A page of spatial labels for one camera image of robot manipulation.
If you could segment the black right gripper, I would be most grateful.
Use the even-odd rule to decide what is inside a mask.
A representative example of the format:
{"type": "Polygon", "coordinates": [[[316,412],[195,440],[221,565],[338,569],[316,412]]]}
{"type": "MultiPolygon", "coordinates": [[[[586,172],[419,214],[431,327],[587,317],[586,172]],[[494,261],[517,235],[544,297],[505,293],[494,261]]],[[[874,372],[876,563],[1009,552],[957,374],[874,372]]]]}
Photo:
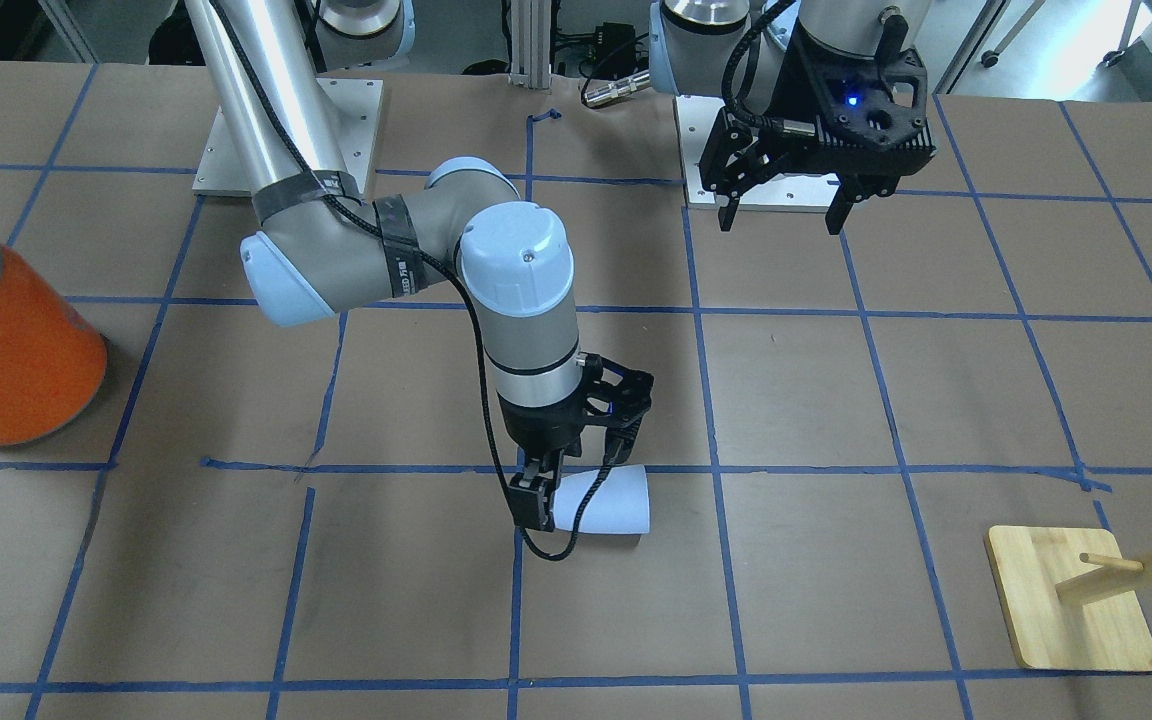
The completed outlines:
{"type": "Polygon", "coordinates": [[[553,532],[564,455],[579,457],[586,427],[604,429],[602,467],[627,464],[644,416],[652,409],[655,377],[598,354],[573,353],[539,374],[499,369],[499,402],[509,437],[525,452],[508,480],[515,525],[553,532]]]}

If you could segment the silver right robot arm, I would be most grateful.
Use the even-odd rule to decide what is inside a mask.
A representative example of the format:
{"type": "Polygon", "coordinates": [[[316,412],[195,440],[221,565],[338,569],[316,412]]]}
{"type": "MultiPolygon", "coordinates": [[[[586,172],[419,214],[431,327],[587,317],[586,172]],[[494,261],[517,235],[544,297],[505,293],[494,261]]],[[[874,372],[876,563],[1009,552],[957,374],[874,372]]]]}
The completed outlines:
{"type": "Polygon", "coordinates": [[[562,220],[479,158],[444,161],[419,192],[364,200],[346,160],[346,113],[316,76],[291,1],[187,8],[259,219],[238,258],[271,323],[452,283],[524,452],[503,484],[515,525],[647,533],[646,473],[628,455],[653,379],[582,348],[562,220]]]}

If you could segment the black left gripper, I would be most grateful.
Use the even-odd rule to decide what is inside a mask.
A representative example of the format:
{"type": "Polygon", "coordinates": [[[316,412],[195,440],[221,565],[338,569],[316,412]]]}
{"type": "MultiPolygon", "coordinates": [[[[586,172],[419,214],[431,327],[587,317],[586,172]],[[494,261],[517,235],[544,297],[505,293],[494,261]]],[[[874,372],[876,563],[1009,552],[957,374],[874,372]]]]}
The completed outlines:
{"type": "Polygon", "coordinates": [[[732,232],[741,197],[781,174],[838,176],[826,211],[831,236],[851,210],[887,197],[937,154],[927,119],[927,71],[905,37],[884,35],[869,56],[846,56],[809,35],[791,36],[767,108],[746,108],[738,88],[749,41],[723,65],[723,101],[699,161],[717,197],[719,232],[732,232]]]}

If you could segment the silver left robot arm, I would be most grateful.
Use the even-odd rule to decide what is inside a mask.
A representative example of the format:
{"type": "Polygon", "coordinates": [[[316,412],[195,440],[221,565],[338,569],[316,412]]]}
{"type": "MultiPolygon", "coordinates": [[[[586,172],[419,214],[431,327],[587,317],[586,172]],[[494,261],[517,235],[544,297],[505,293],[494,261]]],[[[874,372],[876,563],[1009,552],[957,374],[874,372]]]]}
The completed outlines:
{"type": "Polygon", "coordinates": [[[925,1],[655,1],[647,67],[662,94],[717,97],[698,162],[730,232],[741,200],[781,176],[833,176],[826,228],[927,167],[925,1]]]}

